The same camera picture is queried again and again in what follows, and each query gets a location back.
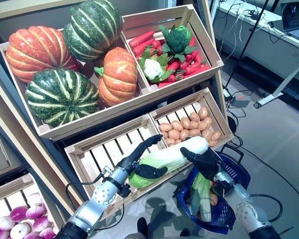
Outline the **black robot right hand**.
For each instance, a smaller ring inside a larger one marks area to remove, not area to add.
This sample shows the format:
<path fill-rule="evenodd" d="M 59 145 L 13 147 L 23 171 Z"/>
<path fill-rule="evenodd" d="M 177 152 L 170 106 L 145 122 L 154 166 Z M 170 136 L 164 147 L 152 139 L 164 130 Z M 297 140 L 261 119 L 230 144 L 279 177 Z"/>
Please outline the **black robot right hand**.
<path fill-rule="evenodd" d="M 210 181 L 214 181 L 215 176 L 224 169 L 221 157 L 210 147 L 203 154 L 194 153 L 185 147 L 180 152 Z"/>

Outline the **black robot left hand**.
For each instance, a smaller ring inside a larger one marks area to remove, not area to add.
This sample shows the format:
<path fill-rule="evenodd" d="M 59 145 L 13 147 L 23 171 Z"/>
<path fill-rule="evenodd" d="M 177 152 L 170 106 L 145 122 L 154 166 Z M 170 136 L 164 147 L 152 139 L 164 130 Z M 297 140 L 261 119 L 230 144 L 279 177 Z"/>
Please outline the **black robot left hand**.
<path fill-rule="evenodd" d="M 125 169 L 128 175 L 135 172 L 135 174 L 147 179 L 157 179 L 162 177 L 167 172 L 167 167 L 155 168 L 147 164 L 139 164 L 139 159 L 145 150 L 153 144 L 157 144 L 162 137 L 162 134 L 157 134 L 146 139 L 144 142 L 141 142 L 135 150 L 130 155 L 123 158 L 117 166 Z"/>

